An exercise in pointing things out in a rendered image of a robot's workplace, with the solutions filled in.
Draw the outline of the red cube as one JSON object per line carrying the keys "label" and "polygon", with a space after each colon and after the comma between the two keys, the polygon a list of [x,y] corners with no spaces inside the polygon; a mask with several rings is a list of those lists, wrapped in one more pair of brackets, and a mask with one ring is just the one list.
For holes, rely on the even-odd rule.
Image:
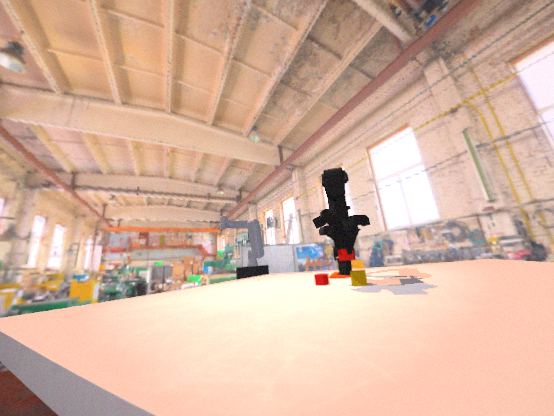
{"label": "red cube", "polygon": [[351,254],[351,255],[348,255],[346,251],[347,251],[347,249],[338,250],[339,261],[352,261],[352,260],[355,260],[355,259],[354,259],[353,250],[352,250],[352,254]]}
{"label": "red cube", "polygon": [[315,275],[315,281],[316,281],[316,285],[326,285],[326,284],[330,284],[330,281],[329,281],[329,274],[319,274],[319,275]]}

